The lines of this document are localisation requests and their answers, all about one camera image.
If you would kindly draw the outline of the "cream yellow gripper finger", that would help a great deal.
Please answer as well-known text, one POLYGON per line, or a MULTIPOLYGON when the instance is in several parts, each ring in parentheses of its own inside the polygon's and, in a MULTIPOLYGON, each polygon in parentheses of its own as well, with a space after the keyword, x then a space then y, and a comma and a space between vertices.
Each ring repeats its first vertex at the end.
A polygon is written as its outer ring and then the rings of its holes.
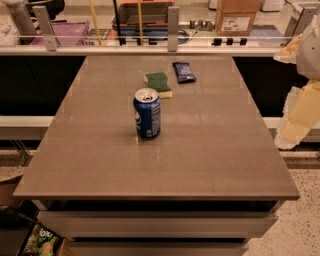
POLYGON ((303 88, 292 87, 276 130, 275 145, 283 150, 294 148, 319 122, 320 81, 309 80, 303 88))

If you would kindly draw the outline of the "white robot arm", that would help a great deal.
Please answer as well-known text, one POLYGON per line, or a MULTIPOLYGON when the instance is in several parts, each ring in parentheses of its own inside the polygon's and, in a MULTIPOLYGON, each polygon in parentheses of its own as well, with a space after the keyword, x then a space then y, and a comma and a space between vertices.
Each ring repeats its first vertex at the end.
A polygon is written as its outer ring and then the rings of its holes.
POLYGON ((314 15, 303 33, 273 59, 295 64, 297 72, 308 79, 301 89, 293 87, 288 93, 276 130, 276 146, 288 150, 298 145, 320 121, 320 14, 314 15))

